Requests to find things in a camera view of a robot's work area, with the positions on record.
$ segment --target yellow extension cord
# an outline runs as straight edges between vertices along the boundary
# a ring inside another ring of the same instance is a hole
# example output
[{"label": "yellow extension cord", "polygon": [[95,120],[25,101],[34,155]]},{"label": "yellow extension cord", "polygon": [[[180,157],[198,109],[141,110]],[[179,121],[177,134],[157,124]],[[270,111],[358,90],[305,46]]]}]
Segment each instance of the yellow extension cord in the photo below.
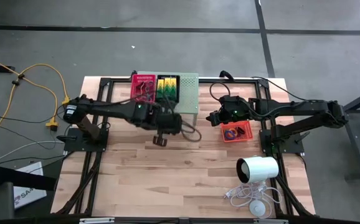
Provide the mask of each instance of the yellow extension cord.
[{"label": "yellow extension cord", "polygon": [[[62,102],[62,104],[66,104],[69,102],[69,96],[67,94],[67,88],[65,86],[65,82],[64,82],[64,78],[62,77],[61,73],[55,69],[53,66],[51,65],[48,65],[48,64],[44,64],[44,63],[38,63],[38,64],[35,64],[35,65],[32,65],[30,67],[27,67],[25,68],[21,73],[17,73],[15,72],[14,70],[11,70],[10,68],[6,67],[5,65],[3,65],[2,63],[0,63],[0,66],[4,67],[5,69],[9,70],[10,72],[16,74],[17,76],[19,76],[20,74],[23,74],[25,73],[26,71],[30,70],[31,68],[34,68],[34,67],[38,67],[38,66],[45,66],[45,67],[49,67],[51,69],[53,69],[55,72],[57,72],[57,74],[60,76],[61,78],[61,81],[62,81],[62,86],[64,88],[64,95],[65,95],[65,99],[64,101]],[[54,114],[53,114],[53,117],[51,118],[51,120],[46,123],[46,126],[47,127],[51,127],[51,126],[58,126],[58,123],[55,121],[55,117],[57,116],[57,108],[58,108],[58,100],[57,100],[57,95],[49,88],[47,88],[46,86],[43,86],[43,85],[39,85],[39,84],[36,84],[30,80],[28,80],[27,78],[23,78],[25,81],[29,82],[30,84],[36,86],[36,87],[39,87],[39,88],[43,88],[47,91],[49,91],[53,96],[54,96],[54,100],[55,100],[55,110],[54,110]],[[12,98],[14,97],[14,92],[15,92],[15,89],[16,89],[16,85],[13,85],[12,88],[11,88],[11,92],[10,92],[10,97],[9,97],[9,101],[8,101],[8,105],[7,105],[7,108],[6,108],[6,111],[4,112],[4,114],[1,116],[2,118],[0,119],[0,124],[1,122],[3,121],[3,119],[6,117],[9,109],[10,109],[10,106],[11,106],[11,102],[12,102]]]}]

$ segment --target wood grain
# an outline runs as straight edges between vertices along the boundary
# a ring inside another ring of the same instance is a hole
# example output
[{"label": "wood grain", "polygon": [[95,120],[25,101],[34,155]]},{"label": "wood grain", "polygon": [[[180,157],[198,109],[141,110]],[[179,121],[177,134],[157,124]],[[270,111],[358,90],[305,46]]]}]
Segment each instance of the wood grain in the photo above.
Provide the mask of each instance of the wood grain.
[{"label": "wood grain", "polygon": [[[85,77],[81,93],[96,98],[100,78]],[[274,78],[272,81],[286,88],[284,79]],[[256,97],[253,85],[231,84],[229,87],[232,95]],[[288,95],[273,85],[270,85],[270,92],[274,100],[289,101]],[[220,97],[227,90],[218,85],[214,87],[214,93]],[[115,84],[113,101],[125,100],[129,96],[130,84]],[[223,195],[240,184],[235,171],[238,158],[263,156],[258,136],[260,123],[250,122],[252,140],[224,143],[220,126],[212,127],[205,120],[211,111],[218,110],[220,106],[210,96],[209,84],[200,84],[199,102],[197,129],[202,133],[201,142],[188,142],[181,135],[176,135],[168,137],[166,147],[159,147],[152,143],[154,131],[136,128],[120,119],[108,120],[111,123],[110,136],[98,176],[94,216],[253,217],[248,207],[232,207]],[[191,121],[190,116],[185,115],[184,118]],[[278,124],[292,122],[292,117],[277,118]],[[84,152],[76,152],[64,161],[52,212],[59,210],[79,185],[84,156]],[[294,155],[285,154],[284,162],[290,188],[314,213],[302,161]]]}]

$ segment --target yellow cable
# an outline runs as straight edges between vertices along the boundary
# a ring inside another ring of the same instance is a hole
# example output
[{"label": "yellow cable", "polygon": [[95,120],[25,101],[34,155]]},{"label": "yellow cable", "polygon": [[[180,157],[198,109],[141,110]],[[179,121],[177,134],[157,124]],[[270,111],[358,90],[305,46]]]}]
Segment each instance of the yellow cable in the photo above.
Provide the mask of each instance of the yellow cable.
[{"label": "yellow cable", "polygon": [[39,88],[43,88],[43,89],[51,92],[51,94],[53,94],[53,96],[54,96],[54,101],[55,101],[55,109],[54,109],[54,117],[51,118],[51,121],[54,123],[54,122],[55,122],[55,116],[57,115],[57,108],[58,108],[58,100],[57,100],[57,96],[55,95],[55,93],[54,93],[51,89],[47,88],[46,86],[42,86],[42,85],[36,84],[36,83],[30,81],[30,80],[27,79],[27,78],[24,78],[24,80],[27,81],[27,82],[29,82],[30,84],[32,84],[32,85],[34,85],[34,86],[37,86],[37,87],[39,87]]},{"label": "yellow cable", "polygon": [[66,97],[66,98],[69,98],[68,93],[67,93],[67,87],[66,87],[66,85],[65,85],[64,78],[62,78],[61,73],[60,73],[57,69],[55,69],[53,66],[48,65],[48,64],[44,64],[44,63],[37,63],[37,64],[34,64],[34,65],[32,65],[32,66],[29,66],[29,67],[25,68],[25,70],[23,70],[23,71],[21,72],[21,74],[25,73],[25,72],[28,71],[29,69],[31,69],[31,68],[33,68],[33,67],[36,67],[36,66],[46,66],[46,67],[49,67],[49,68],[53,69],[53,70],[60,76],[60,78],[61,78],[62,86],[63,86],[63,88],[64,88],[64,95],[65,95],[65,97]]},{"label": "yellow cable", "polygon": [[[2,63],[0,63],[0,66],[2,66],[3,68],[9,70],[10,72],[16,74],[17,76],[20,75],[20,73],[17,73],[16,71],[8,68],[7,66],[3,65]],[[35,66],[31,66],[31,67],[26,68],[24,71],[21,72],[21,74],[24,73],[26,70],[28,70],[28,69],[30,69],[30,68],[32,68],[32,67],[35,67]],[[32,85],[34,85],[34,86],[37,86],[37,87],[39,87],[39,88],[43,88],[43,89],[49,91],[51,94],[53,94],[54,100],[55,100],[54,116],[52,117],[52,119],[50,120],[50,122],[46,124],[46,126],[58,125],[58,123],[55,122],[55,116],[57,115],[57,108],[58,108],[58,100],[57,100],[57,96],[55,95],[55,93],[54,93],[51,89],[47,88],[46,86],[38,85],[38,84],[36,84],[36,83],[28,80],[27,78],[24,78],[24,80],[27,81],[27,82],[29,82],[30,84],[32,84]],[[65,87],[65,83],[64,83],[64,79],[63,79],[63,78],[62,78],[62,81],[63,81],[63,85],[64,85],[64,92],[66,93],[66,87]],[[12,101],[12,95],[11,95],[11,97],[10,97],[9,104],[8,104],[8,106],[7,106],[6,112],[5,112],[4,115],[2,116],[1,120],[2,120],[2,119],[5,117],[5,115],[7,114],[8,109],[9,109],[9,107],[10,107],[10,105],[11,105],[11,101]]]},{"label": "yellow cable", "polygon": [[6,117],[6,115],[8,113],[8,110],[10,109],[11,101],[12,101],[12,97],[14,95],[14,90],[15,89],[16,89],[16,85],[12,85],[11,92],[10,92],[10,98],[8,99],[8,105],[7,105],[6,111],[4,112],[3,116],[1,116],[2,118],[0,118],[0,124],[3,121],[3,118]]}]

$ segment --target orange bin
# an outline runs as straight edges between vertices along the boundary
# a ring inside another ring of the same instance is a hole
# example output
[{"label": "orange bin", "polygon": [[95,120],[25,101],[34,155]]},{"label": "orange bin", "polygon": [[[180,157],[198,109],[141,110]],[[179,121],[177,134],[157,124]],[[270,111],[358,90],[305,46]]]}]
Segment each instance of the orange bin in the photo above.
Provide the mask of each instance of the orange bin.
[{"label": "orange bin", "polygon": [[[238,141],[248,141],[253,139],[252,135],[252,128],[250,127],[249,121],[239,121],[236,123],[228,123],[228,124],[221,124],[222,128],[222,136],[224,142],[238,142]],[[242,128],[245,131],[245,134],[240,134],[237,131],[237,128]],[[228,139],[225,136],[226,131],[232,131],[235,134],[234,139]]]}]

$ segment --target orange plastic tray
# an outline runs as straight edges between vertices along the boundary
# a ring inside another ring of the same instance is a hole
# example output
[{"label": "orange plastic tray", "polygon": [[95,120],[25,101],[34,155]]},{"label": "orange plastic tray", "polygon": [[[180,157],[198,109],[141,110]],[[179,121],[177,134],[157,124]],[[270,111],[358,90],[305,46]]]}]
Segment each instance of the orange plastic tray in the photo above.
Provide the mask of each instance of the orange plastic tray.
[{"label": "orange plastic tray", "polygon": [[[248,141],[253,139],[253,135],[252,135],[252,129],[250,127],[249,121],[239,121],[236,123],[228,123],[228,124],[221,124],[222,127],[222,136],[223,136],[223,141],[224,142],[238,142],[238,141]],[[224,136],[224,132],[226,130],[229,130],[231,128],[236,128],[236,127],[240,127],[245,131],[245,134],[240,134],[239,136],[236,136],[235,139],[230,140],[225,138]]]}]

